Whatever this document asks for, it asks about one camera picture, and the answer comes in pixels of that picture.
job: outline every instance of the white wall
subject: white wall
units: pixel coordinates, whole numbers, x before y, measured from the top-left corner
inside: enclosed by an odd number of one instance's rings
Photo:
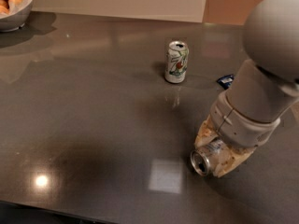
[[[35,11],[169,21],[203,19],[206,0],[35,0]]]

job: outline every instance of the can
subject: can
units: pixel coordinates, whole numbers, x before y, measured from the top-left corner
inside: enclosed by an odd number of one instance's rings
[[[206,176],[212,174],[220,162],[221,151],[227,146],[220,138],[201,146],[191,153],[191,163],[197,174]]]
[[[170,83],[180,83],[186,77],[188,46],[182,41],[173,41],[167,51],[165,79]]]

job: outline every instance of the blue snack package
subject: blue snack package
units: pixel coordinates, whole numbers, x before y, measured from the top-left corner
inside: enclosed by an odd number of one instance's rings
[[[227,75],[224,77],[220,77],[217,79],[217,83],[219,83],[225,90],[229,89],[232,82],[234,81],[235,76],[233,74]]]

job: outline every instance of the bowl of fruit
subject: bowl of fruit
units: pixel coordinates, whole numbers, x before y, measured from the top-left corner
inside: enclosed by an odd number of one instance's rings
[[[0,0],[0,32],[17,30],[25,24],[34,0]]]

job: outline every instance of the wall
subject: wall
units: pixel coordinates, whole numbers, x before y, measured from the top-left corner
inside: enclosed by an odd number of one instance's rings
[[[141,18],[202,21],[206,0],[35,0],[33,10]]]
[[[203,20],[211,23],[243,24],[251,10],[263,0],[206,0]]]

